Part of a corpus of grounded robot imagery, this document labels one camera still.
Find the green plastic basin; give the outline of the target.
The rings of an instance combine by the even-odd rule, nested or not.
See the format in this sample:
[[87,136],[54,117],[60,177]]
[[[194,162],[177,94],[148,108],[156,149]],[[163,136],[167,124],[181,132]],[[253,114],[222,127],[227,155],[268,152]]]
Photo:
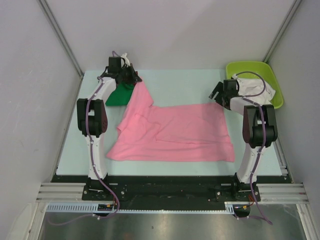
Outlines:
[[267,63],[248,60],[233,61],[228,63],[225,67],[226,77],[228,79],[234,74],[245,71],[259,74],[275,90],[275,95],[271,100],[275,109],[279,109],[284,104],[284,98],[278,80],[272,68]]

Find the pink t shirt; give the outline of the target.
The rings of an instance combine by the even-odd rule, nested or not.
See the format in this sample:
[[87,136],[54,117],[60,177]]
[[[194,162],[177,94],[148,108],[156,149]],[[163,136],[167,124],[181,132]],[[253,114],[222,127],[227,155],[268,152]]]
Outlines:
[[137,83],[106,154],[115,161],[231,162],[234,146],[217,103],[159,107]]

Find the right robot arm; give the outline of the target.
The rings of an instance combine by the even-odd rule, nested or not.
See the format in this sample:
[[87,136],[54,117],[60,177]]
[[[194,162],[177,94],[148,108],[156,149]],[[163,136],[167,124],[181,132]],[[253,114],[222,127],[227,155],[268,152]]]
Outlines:
[[222,196],[227,200],[245,201],[259,195],[256,171],[264,150],[277,140],[278,128],[273,105],[261,105],[248,96],[241,96],[239,89],[240,85],[235,79],[220,81],[209,98],[223,108],[243,116],[244,155],[230,187],[222,188],[226,190]]

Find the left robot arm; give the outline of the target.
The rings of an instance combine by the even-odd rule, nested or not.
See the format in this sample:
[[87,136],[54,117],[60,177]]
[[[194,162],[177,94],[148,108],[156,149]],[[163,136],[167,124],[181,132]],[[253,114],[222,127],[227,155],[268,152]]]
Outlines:
[[77,127],[84,135],[89,154],[89,174],[92,180],[103,180],[107,174],[104,136],[108,128],[106,102],[111,106],[127,105],[133,89],[142,79],[128,59],[128,54],[113,52],[108,65],[97,77],[97,86],[87,98],[76,102]]

